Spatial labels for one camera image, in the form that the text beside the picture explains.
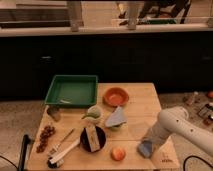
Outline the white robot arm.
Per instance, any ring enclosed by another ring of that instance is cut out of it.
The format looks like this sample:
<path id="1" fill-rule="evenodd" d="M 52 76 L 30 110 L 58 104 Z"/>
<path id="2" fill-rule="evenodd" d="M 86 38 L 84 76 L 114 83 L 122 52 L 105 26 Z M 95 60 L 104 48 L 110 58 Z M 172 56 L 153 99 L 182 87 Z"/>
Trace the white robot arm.
<path id="1" fill-rule="evenodd" d="M 213 133 L 191 124 L 189 113 L 181 106 L 163 109 L 157 121 L 142 138 L 138 150 L 145 158 L 150 158 L 173 133 L 176 133 L 213 157 Z"/>

